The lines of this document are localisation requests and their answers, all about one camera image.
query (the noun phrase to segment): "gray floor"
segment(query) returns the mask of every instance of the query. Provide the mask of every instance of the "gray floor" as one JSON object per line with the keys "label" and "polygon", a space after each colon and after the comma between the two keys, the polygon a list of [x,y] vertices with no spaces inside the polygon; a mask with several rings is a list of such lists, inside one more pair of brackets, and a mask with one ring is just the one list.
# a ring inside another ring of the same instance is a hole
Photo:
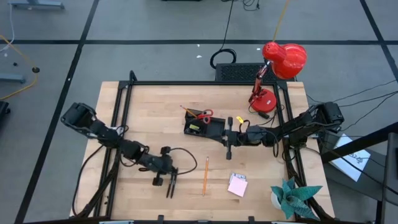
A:
{"label": "gray floor", "polygon": [[[0,34],[11,38],[9,8],[0,0]],[[14,9],[18,40],[78,40],[93,0],[63,0],[66,10]],[[395,0],[368,0],[368,6],[386,40],[398,40]],[[229,39],[271,39],[283,1],[261,0],[261,10],[246,12],[241,2],[234,5]],[[229,3],[162,2],[160,0],[101,0],[89,40],[222,39]],[[281,40],[377,40],[357,0],[292,1],[280,27]],[[76,45],[17,45],[35,60],[41,73],[38,84],[16,95],[10,102],[12,113],[0,129],[0,217],[12,223],[21,204],[33,167],[47,133],[55,105],[76,51]],[[214,80],[209,66],[211,55],[220,45],[85,45],[78,62],[64,109],[75,101],[95,106],[102,81],[122,80],[134,70],[139,80]],[[262,62],[262,45],[226,45],[235,49],[238,62]],[[298,75],[307,93],[327,101],[356,93],[394,79],[378,45],[305,45],[308,63]],[[398,60],[398,46],[388,46]],[[0,55],[0,72],[33,79],[30,68],[15,52]],[[229,62],[220,55],[216,62]],[[0,96],[17,90],[17,83],[0,82]],[[397,83],[368,91],[340,105],[383,95],[397,89]],[[381,100],[342,108],[343,127],[376,106]],[[376,111],[349,128],[348,135],[364,135],[396,122],[398,96],[388,99]],[[26,222],[66,218],[86,139],[58,124],[44,169],[39,179]],[[385,153],[385,144],[373,147]],[[363,222],[374,219],[376,201],[328,183],[336,216]],[[389,207],[390,221],[398,223],[397,208]]]}

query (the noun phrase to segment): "lamp base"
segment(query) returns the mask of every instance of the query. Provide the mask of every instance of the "lamp base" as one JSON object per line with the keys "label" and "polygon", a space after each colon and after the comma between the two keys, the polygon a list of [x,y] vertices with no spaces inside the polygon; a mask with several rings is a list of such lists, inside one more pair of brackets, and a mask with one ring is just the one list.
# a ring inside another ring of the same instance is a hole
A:
{"label": "lamp base", "polygon": [[275,94],[269,90],[261,90],[253,101],[251,107],[257,112],[269,113],[276,107]]}

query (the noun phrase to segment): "white pot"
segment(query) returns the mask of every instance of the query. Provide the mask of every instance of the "white pot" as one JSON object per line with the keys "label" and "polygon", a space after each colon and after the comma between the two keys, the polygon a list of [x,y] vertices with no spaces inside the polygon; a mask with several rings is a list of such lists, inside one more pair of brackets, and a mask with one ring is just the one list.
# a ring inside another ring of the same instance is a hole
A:
{"label": "white pot", "polygon": [[279,201],[278,201],[278,196],[276,196],[276,194],[275,194],[274,192],[271,192],[271,202],[272,202],[272,205],[273,205],[276,209],[281,210],[280,203],[279,203]]}

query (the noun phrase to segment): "potted plant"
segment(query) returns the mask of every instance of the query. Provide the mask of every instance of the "potted plant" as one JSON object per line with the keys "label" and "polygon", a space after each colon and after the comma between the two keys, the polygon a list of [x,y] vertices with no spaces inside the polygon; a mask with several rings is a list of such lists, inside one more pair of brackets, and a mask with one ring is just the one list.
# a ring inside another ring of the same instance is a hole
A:
{"label": "potted plant", "polygon": [[271,187],[271,202],[275,208],[284,211],[286,219],[296,213],[305,218],[319,220],[304,201],[314,196],[321,188],[322,186],[294,188],[294,177],[288,181],[282,179],[282,187]]}

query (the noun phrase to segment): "yellow cable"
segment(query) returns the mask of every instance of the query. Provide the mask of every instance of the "yellow cable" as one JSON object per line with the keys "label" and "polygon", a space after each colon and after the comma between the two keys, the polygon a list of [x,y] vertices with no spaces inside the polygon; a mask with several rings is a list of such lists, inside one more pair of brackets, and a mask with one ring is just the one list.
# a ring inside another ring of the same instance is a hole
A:
{"label": "yellow cable", "polygon": [[[26,61],[26,63],[28,63],[29,65],[31,65],[33,68],[37,68],[37,66],[35,65],[35,63],[34,63],[28,56],[24,55],[20,50],[18,50],[16,47],[14,47],[3,35],[0,35],[0,37],[1,37],[12,49],[14,49],[20,56],[22,56],[22,57],[24,58],[24,60]],[[38,75],[37,75],[37,73],[35,73],[35,79],[33,80],[33,82],[32,82],[31,84],[25,86],[24,88],[21,88],[20,90],[15,91],[14,93],[11,93],[11,94],[9,94],[9,95],[7,95],[7,96],[4,96],[4,97],[0,98],[0,100],[5,100],[5,99],[7,99],[7,98],[9,98],[9,97],[14,96],[14,95],[17,94],[17,93],[20,93],[20,92],[22,92],[22,91],[24,91],[24,90],[27,90],[28,88],[34,86],[34,85],[36,84],[36,82],[37,82],[37,77],[38,77]]]}
{"label": "yellow cable", "polygon": [[283,18],[284,15],[285,15],[285,11],[286,11],[286,9],[287,9],[287,5],[288,5],[288,4],[289,4],[289,0],[286,0],[285,6],[284,6],[284,10],[282,10],[282,14],[279,16],[278,25],[276,26],[275,33],[274,33],[274,38],[272,39],[273,42],[275,42],[276,34],[278,33],[279,26],[280,26],[280,22],[282,22],[282,18]]}

